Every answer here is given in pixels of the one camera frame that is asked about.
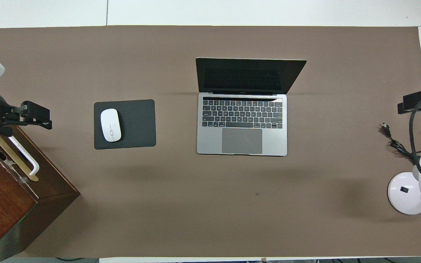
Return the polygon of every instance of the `wooden cabinet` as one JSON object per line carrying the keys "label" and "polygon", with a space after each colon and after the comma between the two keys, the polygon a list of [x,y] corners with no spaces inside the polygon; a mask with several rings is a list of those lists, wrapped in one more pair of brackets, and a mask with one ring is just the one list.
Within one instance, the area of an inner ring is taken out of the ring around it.
{"label": "wooden cabinet", "polygon": [[[80,194],[19,127],[13,130],[14,137],[39,163],[39,181],[29,180],[0,147],[0,261],[27,248]],[[3,139],[32,167],[7,138]]]}

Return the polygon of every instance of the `white round base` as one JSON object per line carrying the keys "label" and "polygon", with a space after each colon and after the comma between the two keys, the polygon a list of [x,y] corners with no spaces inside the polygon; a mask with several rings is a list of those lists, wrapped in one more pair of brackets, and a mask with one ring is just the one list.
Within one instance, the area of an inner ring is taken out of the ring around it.
{"label": "white round base", "polygon": [[397,211],[416,215],[421,213],[421,193],[413,173],[399,173],[389,182],[387,195]]}

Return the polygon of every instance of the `black mouse pad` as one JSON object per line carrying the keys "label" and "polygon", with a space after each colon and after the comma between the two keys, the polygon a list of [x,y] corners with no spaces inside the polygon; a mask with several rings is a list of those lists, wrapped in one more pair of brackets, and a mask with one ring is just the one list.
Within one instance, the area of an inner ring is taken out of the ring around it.
{"label": "black mouse pad", "polygon": [[[103,136],[100,114],[108,108],[114,108],[118,112],[121,138],[116,142],[108,142]],[[156,143],[154,100],[125,100],[94,104],[95,149],[148,147]]]}

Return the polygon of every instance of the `white handle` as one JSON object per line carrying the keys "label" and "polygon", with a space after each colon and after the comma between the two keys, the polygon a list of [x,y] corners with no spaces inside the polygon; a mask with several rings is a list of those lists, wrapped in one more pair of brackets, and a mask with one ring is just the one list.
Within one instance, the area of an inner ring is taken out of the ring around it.
{"label": "white handle", "polygon": [[11,136],[8,138],[17,147],[17,149],[19,149],[19,151],[25,156],[25,158],[27,158],[27,160],[29,160],[29,162],[33,165],[34,168],[29,173],[29,175],[30,176],[35,175],[38,172],[38,169],[40,168],[37,161],[32,157],[32,155],[30,155],[29,152],[27,152],[27,150],[19,143],[19,141],[14,136]]}

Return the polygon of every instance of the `trackpad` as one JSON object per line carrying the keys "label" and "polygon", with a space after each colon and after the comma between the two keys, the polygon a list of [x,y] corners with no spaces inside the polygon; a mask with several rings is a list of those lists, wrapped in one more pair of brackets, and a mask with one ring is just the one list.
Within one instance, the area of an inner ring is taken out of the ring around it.
{"label": "trackpad", "polygon": [[261,129],[222,129],[222,153],[262,153]]}

